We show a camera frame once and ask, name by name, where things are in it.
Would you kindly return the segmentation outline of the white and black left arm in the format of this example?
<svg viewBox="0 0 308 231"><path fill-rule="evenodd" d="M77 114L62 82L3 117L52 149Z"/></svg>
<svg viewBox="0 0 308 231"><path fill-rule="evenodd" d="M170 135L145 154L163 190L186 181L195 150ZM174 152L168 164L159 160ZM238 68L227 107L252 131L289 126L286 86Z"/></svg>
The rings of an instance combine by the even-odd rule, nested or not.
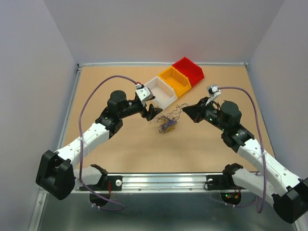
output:
<svg viewBox="0 0 308 231"><path fill-rule="evenodd" d="M65 199L75 188L75 167L82 165L86 154L111 139L122 128L124 118L140 114L151 121L162 112L161 108L146 104L153 99L155 96L147 87L137 89L133 100L127 100L122 90L113 91L100 116L82 135L67 146L42 155L36 184L58 200Z"/></svg>

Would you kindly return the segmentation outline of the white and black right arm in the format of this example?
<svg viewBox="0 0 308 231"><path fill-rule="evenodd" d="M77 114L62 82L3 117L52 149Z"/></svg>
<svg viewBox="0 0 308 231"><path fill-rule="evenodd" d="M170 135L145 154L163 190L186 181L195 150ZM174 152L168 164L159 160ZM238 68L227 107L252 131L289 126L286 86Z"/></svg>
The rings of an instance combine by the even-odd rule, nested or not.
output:
<svg viewBox="0 0 308 231"><path fill-rule="evenodd" d="M217 104L207 100L204 97L197 104L184 107L184 113L195 123L205 120L221 130L221 138L229 148L267 175L265 178L256 176L241 165L232 164L224 169L222 184L227 188L240 186L264 197L282 220L294 223L308 211L308 180L292 173L261 150L261 144L241 125L242 113L236 103Z"/></svg>

